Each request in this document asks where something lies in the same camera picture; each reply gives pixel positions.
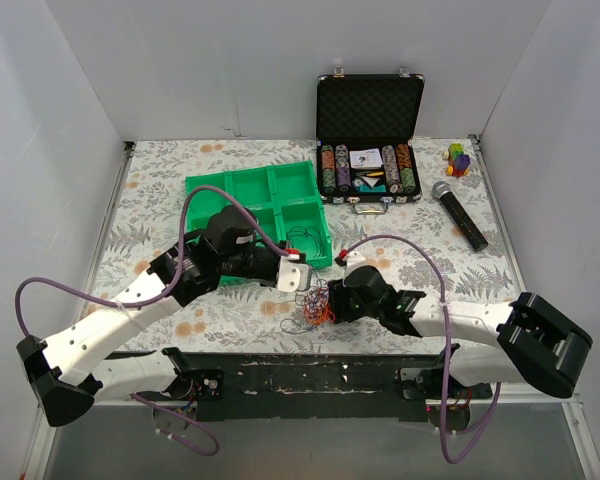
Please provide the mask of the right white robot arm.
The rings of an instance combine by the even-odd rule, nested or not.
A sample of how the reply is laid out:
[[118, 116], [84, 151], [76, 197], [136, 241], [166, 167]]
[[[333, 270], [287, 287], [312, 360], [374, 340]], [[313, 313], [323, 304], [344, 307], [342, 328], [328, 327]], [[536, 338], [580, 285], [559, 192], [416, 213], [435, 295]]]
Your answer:
[[496, 304], [443, 304], [422, 291], [395, 289], [369, 265], [330, 281], [328, 305], [338, 323], [369, 317], [395, 335], [459, 341], [441, 357], [448, 363], [432, 373], [434, 389], [449, 398], [501, 382], [567, 399], [593, 345], [584, 329], [537, 294]]

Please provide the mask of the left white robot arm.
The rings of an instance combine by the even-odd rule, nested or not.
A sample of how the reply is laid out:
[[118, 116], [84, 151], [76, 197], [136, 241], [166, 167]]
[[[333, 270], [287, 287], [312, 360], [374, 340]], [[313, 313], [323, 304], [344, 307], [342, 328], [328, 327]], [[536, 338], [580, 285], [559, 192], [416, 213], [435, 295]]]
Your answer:
[[303, 275], [299, 260], [265, 237], [254, 214], [229, 205], [201, 232], [183, 234], [105, 307], [45, 339], [26, 335], [17, 352], [48, 424], [65, 426], [95, 403], [127, 394], [185, 398], [196, 382], [179, 351], [119, 355], [117, 349], [215, 291], [223, 276], [294, 292]]

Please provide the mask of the green compartment tray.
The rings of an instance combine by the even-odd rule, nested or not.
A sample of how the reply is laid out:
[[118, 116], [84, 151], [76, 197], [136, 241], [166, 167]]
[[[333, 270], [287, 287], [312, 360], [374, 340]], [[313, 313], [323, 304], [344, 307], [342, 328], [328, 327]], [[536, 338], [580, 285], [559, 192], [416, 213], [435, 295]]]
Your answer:
[[232, 195], [255, 214], [272, 241], [304, 253], [312, 267], [332, 265], [331, 236], [310, 162], [188, 176], [185, 192], [202, 185]]

